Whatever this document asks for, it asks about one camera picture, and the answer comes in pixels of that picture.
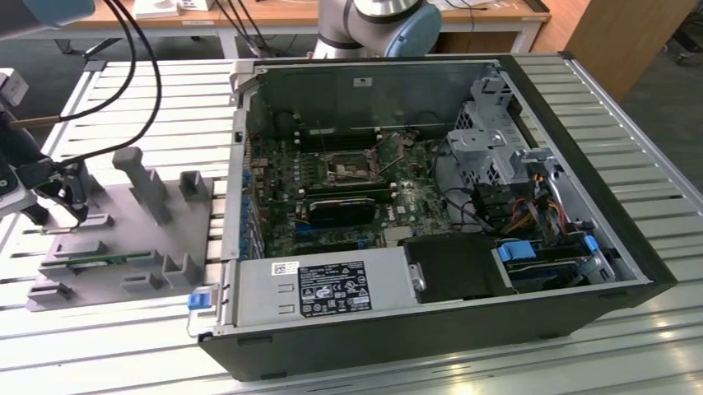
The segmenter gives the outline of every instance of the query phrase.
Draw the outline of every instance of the open computer tower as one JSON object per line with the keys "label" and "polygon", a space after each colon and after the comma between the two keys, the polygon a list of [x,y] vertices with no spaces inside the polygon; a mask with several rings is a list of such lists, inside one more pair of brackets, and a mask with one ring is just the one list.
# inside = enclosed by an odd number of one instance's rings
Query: open computer tower
{"label": "open computer tower", "polygon": [[509,55],[234,68],[198,344],[236,379],[565,336],[675,284]]}

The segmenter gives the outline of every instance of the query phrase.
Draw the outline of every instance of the wooden cabinet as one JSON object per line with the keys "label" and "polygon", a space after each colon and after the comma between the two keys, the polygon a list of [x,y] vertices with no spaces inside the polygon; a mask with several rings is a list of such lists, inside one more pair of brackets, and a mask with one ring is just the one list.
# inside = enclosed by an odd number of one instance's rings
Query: wooden cabinet
{"label": "wooden cabinet", "polygon": [[696,0],[543,0],[551,10],[532,52],[569,51],[623,100]]}

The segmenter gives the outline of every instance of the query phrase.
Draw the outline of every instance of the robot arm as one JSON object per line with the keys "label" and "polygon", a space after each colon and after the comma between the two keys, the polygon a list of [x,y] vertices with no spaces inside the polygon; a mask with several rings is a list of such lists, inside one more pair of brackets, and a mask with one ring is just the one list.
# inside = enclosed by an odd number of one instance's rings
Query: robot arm
{"label": "robot arm", "polygon": [[[60,28],[90,16],[96,5],[93,0],[4,0],[0,8],[2,40],[46,28]],[[26,84],[17,73],[0,69],[0,218],[21,211],[41,224],[46,220],[46,211],[36,204],[34,194],[54,200],[76,218],[81,218],[85,214],[85,208],[78,204],[81,191],[72,188],[70,183],[57,180],[52,161],[41,154],[26,130],[12,130],[8,126],[13,119],[6,107],[18,105],[25,92]]]}
{"label": "robot arm", "polygon": [[93,0],[2,0],[0,40],[46,28],[58,29],[96,11]]}
{"label": "robot arm", "polygon": [[427,0],[325,0],[318,19],[314,58],[423,56],[441,28]]}

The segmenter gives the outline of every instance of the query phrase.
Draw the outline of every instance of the power supply label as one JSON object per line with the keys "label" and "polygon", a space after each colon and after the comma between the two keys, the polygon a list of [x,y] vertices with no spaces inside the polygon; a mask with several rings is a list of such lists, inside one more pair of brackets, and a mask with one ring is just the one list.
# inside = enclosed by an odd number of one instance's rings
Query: power supply label
{"label": "power supply label", "polygon": [[305,318],[370,310],[364,261],[300,266],[297,284]]}

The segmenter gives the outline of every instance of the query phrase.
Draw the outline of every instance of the blue component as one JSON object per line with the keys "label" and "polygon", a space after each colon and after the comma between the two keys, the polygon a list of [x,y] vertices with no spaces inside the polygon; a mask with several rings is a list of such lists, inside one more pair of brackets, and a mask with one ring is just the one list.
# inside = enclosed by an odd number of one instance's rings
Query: blue component
{"label": "blue component", "polygon": [[384,56],[424,56],[437,41],[441,30],[441,13],[427,4],[407,19],[390,40]]}
{"label": "blue component", "polygon": [[241,186],[248,187],[252,183],[252,171],[245,169],[241,172]]}
{"label": "blue component", "polygon": [[501,260],[503,262],[508,262],[508,261],[509,261],[509,259],[511,259],[511,258],[509,258],[509,251],[507,250],[505,246],[501,245],[501,246],[497,248],[497,254],[500,255],[500,260]]}
{"label": "blue component", "polygon": [[585,246],[588,247],[588,249],[591,250],[591,252],[593,253],[595,251],[597,251],[597,240],[595,239],[593,236],[585,236],[583,238],[583,241],[585,242]]}
{"label": "blue component", "polygon": [[508,241],[497,248],[497,254],[503,262],[515,261],[520,259],[531,259],[537,255],[535,249],[528,241]]}
{"label": "blue component", "polygon": [[252,200],[248,196],[241,197],[241,213],[240,213],[240,219],[242,221],[246,220],[249,217],[249,205],[252,204]]}
{"label": "blue component", "polygon": [[188,310],[209,309],[212,296],[209,294],[190,294],[188,296]]}
{"label": "blue component", "polygon": [[369,238],[368,237],[360,237],[356,240],[356,249],[365,249],[365,245],[366,245],[368,242],[369,242]]}
{"label": "blue component", "polygon": [[96,11],[93,0],[70,0],[69,2],[24,0],[24,5],[34,14],[36,20],[53,29],[60,29],[70,22],[80,21]]}
{"label": "blue component", "polygon": [[312,226],[308,224],[296,224],[296,233],[312,232]]}

